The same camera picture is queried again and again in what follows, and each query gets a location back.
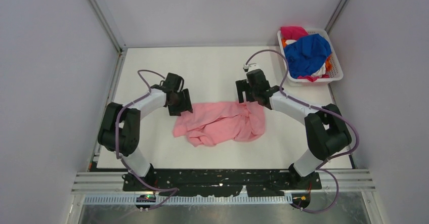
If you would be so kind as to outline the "pink t shirt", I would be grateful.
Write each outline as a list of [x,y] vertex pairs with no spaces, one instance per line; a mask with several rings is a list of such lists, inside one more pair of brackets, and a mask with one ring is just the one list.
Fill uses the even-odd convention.
[[185,137],[194,147],[251,142],[266,131],[264,108],[256,102],[195,103],[192,109],[177,118],[173,136]]

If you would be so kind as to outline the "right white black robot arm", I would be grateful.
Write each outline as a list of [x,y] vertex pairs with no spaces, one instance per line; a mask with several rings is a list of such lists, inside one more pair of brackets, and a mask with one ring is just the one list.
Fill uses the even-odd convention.
[[348,127],[336,105],[313,106],[286,96],[280,86],[270,86],[261,69],[246,69],[245,73],[246,79],[235,82],[240,103],[256,102],[305,127],[308,149],[288,168],[290,185],[301,189],[322,163],[352,142]]

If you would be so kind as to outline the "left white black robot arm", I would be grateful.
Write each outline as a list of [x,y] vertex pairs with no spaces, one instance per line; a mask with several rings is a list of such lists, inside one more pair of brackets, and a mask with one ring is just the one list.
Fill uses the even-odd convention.
[[181,116],[193,111],[185,80],[168,73],[159,84],[148,87],[148,91],[125,105],[111,102],[106,106],[97,141],[123,165],[134,172],[136,184],[144,191],[154,187],[155,177],[150,172],[153,165],[138,149],[141,120],[159,108],[167,108],[170,116]]

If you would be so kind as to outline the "white plastic laundry basket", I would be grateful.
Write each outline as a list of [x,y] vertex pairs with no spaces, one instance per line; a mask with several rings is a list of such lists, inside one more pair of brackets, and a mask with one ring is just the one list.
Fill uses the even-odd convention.
[[327,32],[304,29],[309,35],[299,40],[285,40],[280,30],[277,32],[281,54],[287,60],[286,81],[293,86],[307,86],[341,80],[344,74]]

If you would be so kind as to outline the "magenta t shirt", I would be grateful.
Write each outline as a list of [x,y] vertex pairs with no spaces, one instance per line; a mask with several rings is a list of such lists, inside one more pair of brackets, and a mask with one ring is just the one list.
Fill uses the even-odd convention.
[[301,37],[309,35],[307,31],[300,26],[282,26],[280,32],[285,40],[299,40]]

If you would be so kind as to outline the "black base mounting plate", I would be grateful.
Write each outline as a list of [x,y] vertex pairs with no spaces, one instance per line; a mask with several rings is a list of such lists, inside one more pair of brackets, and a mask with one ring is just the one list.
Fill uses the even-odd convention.
[[280,196],[282,191],[320,190],[318,173],[299,183],[290,181],[287,169],[153,169],[143,181],[144,186],[131,173],[123,174],[126,192],[154,192],[169,196],[177,188],[180,197],[230,197],[243,190],[250,197]]

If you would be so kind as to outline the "aluminium frame rail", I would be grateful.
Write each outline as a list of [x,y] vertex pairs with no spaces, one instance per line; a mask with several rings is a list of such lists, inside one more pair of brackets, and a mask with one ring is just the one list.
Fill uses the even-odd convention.
[[246,192],[253,195],[275,195],[280,191],[298,193],[334,192],[336,189],[343,192],[376,190],[366,169],[318,171],[296,183],[292,181],[289,172],[283,169],[158,169],[146,182],[151,185],[150,188],[127,172],[80,172],[72,185],[72,193],[143,193],[177,188],[181,196],[237,196]]

